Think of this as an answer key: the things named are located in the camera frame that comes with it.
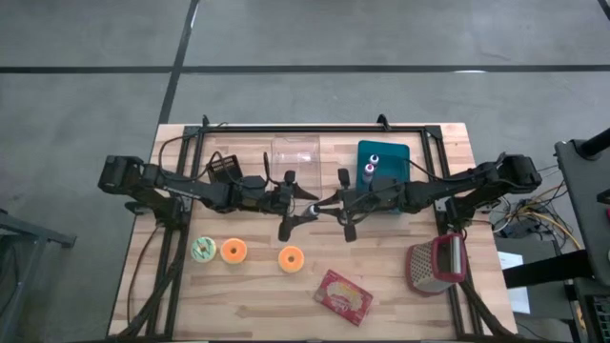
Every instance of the teal tray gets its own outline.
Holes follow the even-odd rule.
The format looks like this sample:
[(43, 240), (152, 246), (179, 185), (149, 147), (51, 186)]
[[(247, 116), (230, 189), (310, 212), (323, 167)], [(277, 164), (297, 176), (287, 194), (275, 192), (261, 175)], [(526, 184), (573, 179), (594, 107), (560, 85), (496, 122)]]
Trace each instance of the teal tray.
[(390, 176), (398, 181), (409, 181), (409, 169), (407, 160), (409, 159), (409, 147), (404, 144), (383, 143), (362, 140), (358, 143), (358, 163), (356, 190), (358, 193), (365, 193), (369, 190), (369, 184), (362, 182), (364, 166), (369, 163), (372, 154), (379, 156), (379, 162), (375, 169), (373, 178), (379, 176)]

